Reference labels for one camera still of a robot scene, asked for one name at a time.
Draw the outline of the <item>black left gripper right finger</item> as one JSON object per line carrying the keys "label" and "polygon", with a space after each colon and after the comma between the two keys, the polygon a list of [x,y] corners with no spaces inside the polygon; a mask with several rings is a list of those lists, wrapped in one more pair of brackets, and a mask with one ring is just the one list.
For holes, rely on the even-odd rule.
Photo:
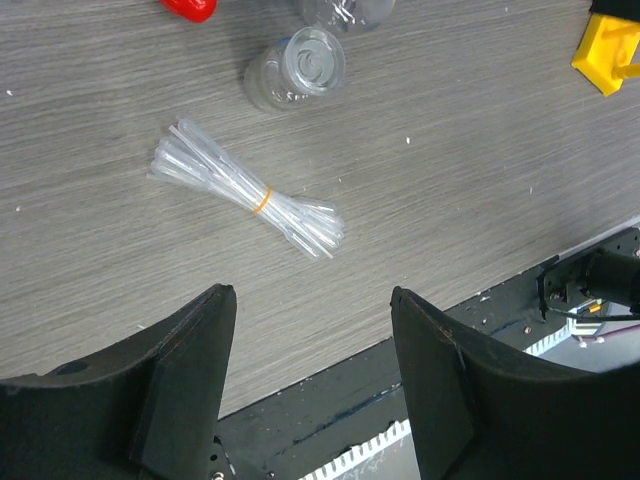
{"label": "black left gripper right finger", "polygon": [[393,339],[424,479],[635,479],[639,367],[591,373],[468,327],[398,287]]}

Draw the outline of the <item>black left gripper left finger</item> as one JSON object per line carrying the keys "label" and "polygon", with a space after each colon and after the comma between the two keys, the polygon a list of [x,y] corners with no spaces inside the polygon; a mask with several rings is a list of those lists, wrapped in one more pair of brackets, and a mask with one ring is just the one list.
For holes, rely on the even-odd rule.
{"label": "black left gripper left finger", "polygon": [[216,479],[237,300],[214,285],[164,320],[1,383],[5,479]]}

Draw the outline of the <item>bundle of plastic pipettes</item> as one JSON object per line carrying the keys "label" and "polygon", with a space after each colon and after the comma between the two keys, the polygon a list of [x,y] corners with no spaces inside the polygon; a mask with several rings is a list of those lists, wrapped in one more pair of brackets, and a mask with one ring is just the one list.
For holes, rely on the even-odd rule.
{"label": "bundle of plastic pipettes", "polygon": [[186,118],[159,140],[148,176],[230,201],[310,259],[331,259],[345,237],[345,222],[334,205],[278,192]]}

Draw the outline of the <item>yellow test tube rack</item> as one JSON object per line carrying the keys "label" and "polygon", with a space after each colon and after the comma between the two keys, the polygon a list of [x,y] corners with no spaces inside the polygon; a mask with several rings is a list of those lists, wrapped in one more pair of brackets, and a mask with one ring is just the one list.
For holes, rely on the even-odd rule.
{"label": "yellow test tube rack", "polygon": [[607,97],[625,80],[639,77],[639,63],[633,61],[638,45],[638,22],[593,13],[571,66]]}

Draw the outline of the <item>white squeeze bottle red cap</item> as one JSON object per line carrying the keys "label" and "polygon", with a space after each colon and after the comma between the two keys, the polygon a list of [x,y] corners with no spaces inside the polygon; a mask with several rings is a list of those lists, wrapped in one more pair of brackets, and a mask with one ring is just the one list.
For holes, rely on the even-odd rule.
{"label": "white squeeze bottle red cap", "polygon": [[160,0],[171,13],[192,23],[204,23],[213,16],[217,0]]}

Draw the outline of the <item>wide clear glass beaker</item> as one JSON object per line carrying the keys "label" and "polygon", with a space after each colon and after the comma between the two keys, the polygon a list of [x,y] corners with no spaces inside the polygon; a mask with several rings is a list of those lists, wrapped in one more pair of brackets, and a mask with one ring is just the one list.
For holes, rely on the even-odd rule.
{"label": "wide clear glass beaker", "polygon": [[395,0],[301,0],[296,2],[310,26],[334,35],[358,34],[379,27],[391,14]]}

